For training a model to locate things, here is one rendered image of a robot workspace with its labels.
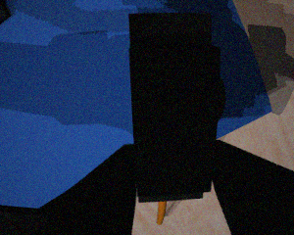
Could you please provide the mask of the blue rectangular base block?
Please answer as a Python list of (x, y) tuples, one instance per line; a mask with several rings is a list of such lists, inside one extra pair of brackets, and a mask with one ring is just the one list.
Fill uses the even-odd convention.
[(155, 12), (213, 16), (217, 138), (271, 113), (232, 0), (0, 0), (0, 205), (40, 208), (134, 144), (128, 13)]

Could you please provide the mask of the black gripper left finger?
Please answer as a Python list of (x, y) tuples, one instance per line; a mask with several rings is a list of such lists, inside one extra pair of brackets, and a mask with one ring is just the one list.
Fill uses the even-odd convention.
[(131, 235), (135, 201), (135, 152), (128, 144), (40, 208), (0, 205), (0, 235)]

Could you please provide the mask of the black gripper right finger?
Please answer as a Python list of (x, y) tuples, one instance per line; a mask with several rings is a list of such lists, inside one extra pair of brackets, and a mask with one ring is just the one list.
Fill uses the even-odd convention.
[(294, 171), (217, 140), (215, 195), (230, 235), (294, 235)]

